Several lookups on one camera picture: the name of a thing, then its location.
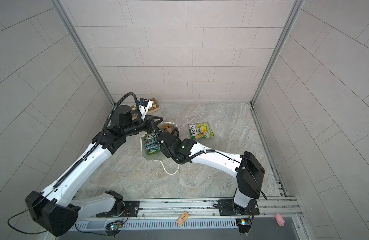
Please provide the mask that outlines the left circuit board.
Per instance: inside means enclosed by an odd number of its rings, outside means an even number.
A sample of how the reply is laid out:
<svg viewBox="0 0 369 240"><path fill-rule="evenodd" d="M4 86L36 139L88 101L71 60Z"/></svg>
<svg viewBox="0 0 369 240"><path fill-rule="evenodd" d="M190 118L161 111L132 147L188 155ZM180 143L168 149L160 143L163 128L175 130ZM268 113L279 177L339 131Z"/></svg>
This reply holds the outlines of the left circuit board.
<svg viewBox="0 0 369 240"><path fill-rule="evenodd" d="M122 230L124 221L110 222L105 227L105 233L108 237L114 237L119 234Z"/></svg>

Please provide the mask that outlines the right circuit board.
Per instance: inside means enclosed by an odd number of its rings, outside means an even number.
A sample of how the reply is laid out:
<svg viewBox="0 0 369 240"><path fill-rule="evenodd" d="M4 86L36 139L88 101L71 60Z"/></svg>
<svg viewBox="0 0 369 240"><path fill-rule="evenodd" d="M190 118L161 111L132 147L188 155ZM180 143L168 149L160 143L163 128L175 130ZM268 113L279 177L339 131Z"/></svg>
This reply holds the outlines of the right circuit board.
<svg viewBox="0 0 369 240"><path fill-rule="evenodd" d="M240 234L248 234L252 227L251 219L235 219Z"/></svg>

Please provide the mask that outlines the green snack packs in bag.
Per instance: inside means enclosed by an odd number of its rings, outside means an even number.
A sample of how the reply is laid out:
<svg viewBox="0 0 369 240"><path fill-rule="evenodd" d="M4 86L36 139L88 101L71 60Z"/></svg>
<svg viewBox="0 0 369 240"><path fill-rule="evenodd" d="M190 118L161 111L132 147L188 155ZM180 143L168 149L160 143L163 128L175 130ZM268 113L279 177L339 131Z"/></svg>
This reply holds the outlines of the green snack packs in bag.
<svg viewBox="0 0 369 240"><path fill-rule="evenodd" d="M154 133L147 134L144 137L144 147L147 155L153 155L160 152L161 146Z"/></svg>

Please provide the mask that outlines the circuit board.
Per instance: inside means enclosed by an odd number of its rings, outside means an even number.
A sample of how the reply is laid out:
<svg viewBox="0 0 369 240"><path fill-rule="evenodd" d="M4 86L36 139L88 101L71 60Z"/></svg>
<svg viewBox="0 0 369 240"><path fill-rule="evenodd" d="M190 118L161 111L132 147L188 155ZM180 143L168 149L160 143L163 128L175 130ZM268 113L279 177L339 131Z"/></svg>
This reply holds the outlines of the circuit board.
<svg viewBox="0 0 369 240"><path fill-rule="evenodd" d="M122 230L124 221L110 222L105 227L105 233L108 237L114 237L119 234Z"/></svg>
<svg viewBox="0 0 369 240"><path fill-rule="evenodd" d="M248 234L252 227L251 219L235 219L240 234Z"/></svg>

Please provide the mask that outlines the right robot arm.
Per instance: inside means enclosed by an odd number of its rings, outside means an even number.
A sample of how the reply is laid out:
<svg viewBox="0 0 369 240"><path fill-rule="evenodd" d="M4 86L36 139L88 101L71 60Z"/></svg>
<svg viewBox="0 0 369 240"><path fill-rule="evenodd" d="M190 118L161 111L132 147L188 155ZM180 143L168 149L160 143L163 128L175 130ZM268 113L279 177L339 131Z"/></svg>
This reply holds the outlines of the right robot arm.
<svg viewBox="0 0 369 240"><path fill-rule="evenodd" d="M256 200L266 195L261 190L265 170L257 158L245 151L242 155L233 155L210 149L191 139L180 140L167 131L159 130L153 123L150 128L161 145L163 154L175 163L203 164L223 171L237 180L231 207L226 210L236 215L256 215Z"/></svg>

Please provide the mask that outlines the pink pig toy on rail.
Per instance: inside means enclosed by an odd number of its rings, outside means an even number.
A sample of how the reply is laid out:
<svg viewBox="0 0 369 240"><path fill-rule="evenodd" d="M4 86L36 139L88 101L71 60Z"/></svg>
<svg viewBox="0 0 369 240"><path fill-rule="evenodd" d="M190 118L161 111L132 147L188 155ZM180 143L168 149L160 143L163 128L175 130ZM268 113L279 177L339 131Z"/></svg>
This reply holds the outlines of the pink pig toy on rail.
<svg viewBox="0 0 369 240"><path fill-rule="evenodd" d="M279 226L281 226L281 227L283 227L283 226L284 226L284 224L285 224L285 220L284 220L284 218L282 217L282 215L281 215L281 214L276 214L276 215L275 215L275 219L276 219L276 222L277 222L277 224L278 224Z"/></svg>

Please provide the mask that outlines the green yellow Fox's candy bag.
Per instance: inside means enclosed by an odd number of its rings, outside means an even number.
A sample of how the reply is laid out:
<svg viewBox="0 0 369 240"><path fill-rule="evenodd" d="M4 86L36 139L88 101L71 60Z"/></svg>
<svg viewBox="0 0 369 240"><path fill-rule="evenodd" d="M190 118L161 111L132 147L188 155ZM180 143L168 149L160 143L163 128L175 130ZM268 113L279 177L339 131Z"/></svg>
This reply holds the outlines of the green yellow Fox's candy bag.
<svg viewBox="0 0 369 240"><path fill-rule="evenodd" d="M208 122L189 124L188 127L190 138L192 140L214 137L213 131L211 130Z"/></svg>

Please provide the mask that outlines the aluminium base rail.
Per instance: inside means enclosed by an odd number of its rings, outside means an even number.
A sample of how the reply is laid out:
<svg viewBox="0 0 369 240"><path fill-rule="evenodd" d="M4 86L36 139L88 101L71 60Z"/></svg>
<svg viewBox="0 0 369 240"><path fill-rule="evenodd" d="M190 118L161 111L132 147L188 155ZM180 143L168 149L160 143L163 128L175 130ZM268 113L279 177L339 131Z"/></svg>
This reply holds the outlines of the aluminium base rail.
<svg viewBox="0 0 369 240"><path fill-rule="evenodd" d="M238 214L232 209L232 198L187 198L187 199L129 199L123 206L125 213L112 215L107 212L104 195L84 200L72 200L73 206L79 206L79 221L126 220L128 222L176 222L188 213L187 221L219 220L238 218L273 218L280 214L284 218L301 217L302 210L295 197L268 197L250 200L247 210Z"/></svg>

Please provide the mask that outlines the white paper bag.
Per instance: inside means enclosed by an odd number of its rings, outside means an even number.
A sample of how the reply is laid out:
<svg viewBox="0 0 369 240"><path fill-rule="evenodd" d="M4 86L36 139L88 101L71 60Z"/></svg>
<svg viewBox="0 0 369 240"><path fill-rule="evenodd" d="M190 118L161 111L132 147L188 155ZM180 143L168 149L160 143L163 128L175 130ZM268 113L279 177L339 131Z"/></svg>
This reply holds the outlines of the white paper bag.
<svg viewBox="0 0 369 240"><path fill-rule="evenodd" d="M158 129L161 131L166 131L169 134L174 135L175 137L179 136L179 130L177 127L177 124L171 123L171 122L161 122L158 124ZM159 161L163 167L163 170L169 175L173 176L179 171L179 164L177 164L177 170L174 173L169 173L164 164L163 161L167 160L168 157L166 157L163 152L161 151L161 146L156 140L156 136L154 133L151 134L145 134L140 138L140 144L141 144L141 155L143 158L145 158L148 161Z"/></svg>

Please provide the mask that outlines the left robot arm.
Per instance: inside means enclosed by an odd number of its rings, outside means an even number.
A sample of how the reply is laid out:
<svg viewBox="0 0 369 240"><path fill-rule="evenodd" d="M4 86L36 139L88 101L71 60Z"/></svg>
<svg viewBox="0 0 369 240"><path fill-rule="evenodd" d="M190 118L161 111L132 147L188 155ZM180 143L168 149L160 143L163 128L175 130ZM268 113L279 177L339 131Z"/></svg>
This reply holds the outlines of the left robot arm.
<svg viewBox="0 0 369 240"><path fill-rule="evenodd" d="M127 93L113 107L101 131L92 139L83 155L76 160L56 181L43 191L31 192L25 203L34 222L52 235L59 237L67 233L75 224L91 216L124 217L126 215L122 195L115 191L76 201L74 196L92 173L117 149L128 136L140 132L151 132L151 126L157 126L148 110L153 101L136 100L136 109L123 105Z"/></svg>

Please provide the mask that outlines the wooden chessboard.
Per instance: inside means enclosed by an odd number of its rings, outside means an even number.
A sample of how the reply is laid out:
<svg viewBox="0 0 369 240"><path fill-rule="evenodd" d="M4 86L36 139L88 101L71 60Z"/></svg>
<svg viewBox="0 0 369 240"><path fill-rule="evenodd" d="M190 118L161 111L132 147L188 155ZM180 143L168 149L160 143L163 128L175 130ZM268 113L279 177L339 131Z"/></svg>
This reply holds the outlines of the wooden chessboard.
<svg viewBox="0 0 369 240"><path fill-rule="evenodd" d="M142 117L145 115L151 115L152 113L155 113L160 110L159 104L156 102L156 100L153 98L148 101L148 103L144 103L143 101L138 101L139 111L142 114Z"/></svg>

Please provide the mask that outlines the wooden mousetrap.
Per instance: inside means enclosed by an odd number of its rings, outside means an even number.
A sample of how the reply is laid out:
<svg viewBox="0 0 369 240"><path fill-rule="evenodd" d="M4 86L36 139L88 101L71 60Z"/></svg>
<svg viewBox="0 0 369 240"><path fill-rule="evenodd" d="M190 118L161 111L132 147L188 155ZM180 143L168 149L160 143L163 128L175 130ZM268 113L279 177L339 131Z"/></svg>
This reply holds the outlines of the wooden mousetrap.
<svg viewBox="0 0 369 240"><path fill-rule="evenodd" d="M178 226L182 226L186 221L187 219L189 218L189 214L187 211L184 211L180 217L176 220L176 223L178 224Z"/></svg>

